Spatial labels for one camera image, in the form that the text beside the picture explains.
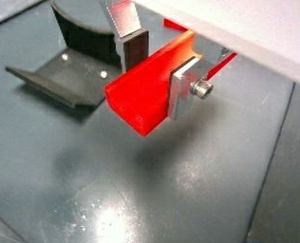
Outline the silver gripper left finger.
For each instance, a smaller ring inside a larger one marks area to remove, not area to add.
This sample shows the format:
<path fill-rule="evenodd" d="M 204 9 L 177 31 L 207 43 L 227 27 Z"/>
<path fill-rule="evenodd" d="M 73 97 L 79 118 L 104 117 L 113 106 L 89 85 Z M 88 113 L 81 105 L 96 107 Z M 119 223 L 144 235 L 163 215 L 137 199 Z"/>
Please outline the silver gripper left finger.
<path fill-rule="evenodd" d="M 148 31 L 140 26 L 137 10 L 131 0 L 99 0 L 108 20 L 125 72 L 148 57 Z"/>

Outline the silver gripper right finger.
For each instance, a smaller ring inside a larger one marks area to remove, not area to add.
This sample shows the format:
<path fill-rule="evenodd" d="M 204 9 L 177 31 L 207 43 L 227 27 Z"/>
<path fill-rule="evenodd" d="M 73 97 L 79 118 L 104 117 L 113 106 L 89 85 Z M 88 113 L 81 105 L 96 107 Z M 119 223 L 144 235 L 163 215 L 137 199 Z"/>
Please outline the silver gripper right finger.
<path fill-rule="evenodd" d="M 235 57 L 230 49 L 199 35 L 191 50 L 193 53 L 169 73 L 167 117 L 171 120 L 187 113 L 193 97 L 204 100 L 210 96 L 210 78 Z"/>

